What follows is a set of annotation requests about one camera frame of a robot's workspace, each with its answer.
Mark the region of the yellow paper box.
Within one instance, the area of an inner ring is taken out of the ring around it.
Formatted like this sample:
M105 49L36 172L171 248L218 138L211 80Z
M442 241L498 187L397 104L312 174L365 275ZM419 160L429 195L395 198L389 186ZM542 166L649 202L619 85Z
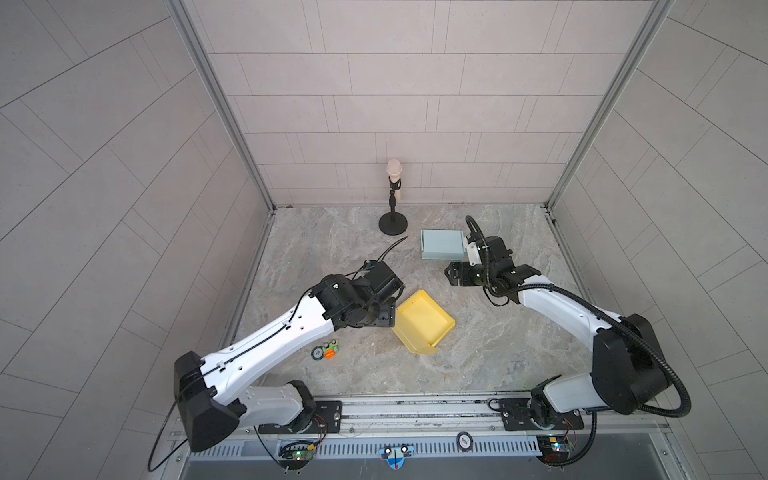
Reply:
M434 355L456 321L421 289L396 308L393 333L413 354Z

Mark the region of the light blue paper box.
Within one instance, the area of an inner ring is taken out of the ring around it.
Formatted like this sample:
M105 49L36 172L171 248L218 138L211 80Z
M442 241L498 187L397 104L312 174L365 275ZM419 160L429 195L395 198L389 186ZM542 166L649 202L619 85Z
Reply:
M463 261L465 237L458 230L422 230L420 236L423 260Z

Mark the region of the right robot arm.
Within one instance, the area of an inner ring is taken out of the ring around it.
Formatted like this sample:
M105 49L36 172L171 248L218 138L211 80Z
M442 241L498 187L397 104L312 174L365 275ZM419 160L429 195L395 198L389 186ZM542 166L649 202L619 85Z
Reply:
M553 377L531 390L533 418L545 424L574 410L607 409L629 415L680 379L666 363L651 324L640 315L601 309L553 284L529 265L515 265L503 240L466 242L468 259L452 262L445 276L453 286L481 287L488 297L529 308L565 329L592 354L591 371Z

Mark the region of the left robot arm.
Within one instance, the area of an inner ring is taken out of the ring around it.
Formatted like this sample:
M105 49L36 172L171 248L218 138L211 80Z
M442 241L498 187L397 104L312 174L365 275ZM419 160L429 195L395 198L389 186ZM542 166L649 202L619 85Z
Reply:
M205 356L193 351L180 356L174 363L173 394L190 450L208 450L246 426L304 430L317 410L305 383L257 387L255 381L340 329L393 326L403 290L403 282L383 261L368 263L360 276L327 275L250 336Z

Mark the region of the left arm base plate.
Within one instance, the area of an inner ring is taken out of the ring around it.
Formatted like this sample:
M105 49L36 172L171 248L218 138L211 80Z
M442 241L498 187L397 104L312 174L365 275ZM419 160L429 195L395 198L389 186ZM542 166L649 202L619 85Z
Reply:
M343 403L341 401L317 401L312 414L305 409L288 425L262 424L262 435L313 435L340 431Z

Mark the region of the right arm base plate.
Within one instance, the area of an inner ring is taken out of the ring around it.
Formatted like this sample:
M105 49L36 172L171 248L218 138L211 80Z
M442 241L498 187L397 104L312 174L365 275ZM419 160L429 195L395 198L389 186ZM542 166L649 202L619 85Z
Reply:
M506 431L578 431L585 428L583 417L577 412L558 413L531 398L492 399L488 406L501 416Z

